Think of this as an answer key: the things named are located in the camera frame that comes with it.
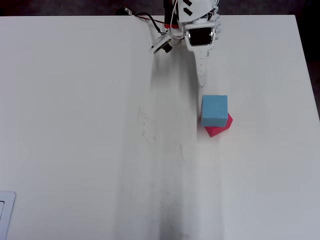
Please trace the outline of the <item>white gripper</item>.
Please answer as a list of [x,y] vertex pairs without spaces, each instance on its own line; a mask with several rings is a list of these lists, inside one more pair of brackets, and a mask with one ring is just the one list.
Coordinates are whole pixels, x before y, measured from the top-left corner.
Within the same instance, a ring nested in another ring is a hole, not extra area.
[[207,15],[217,5],[217,0],[177,0],[178,23],[184,24],[187,49],[194,54],[197,81],[203,87],[207,79],[207,58],[216,41],[216,23]]

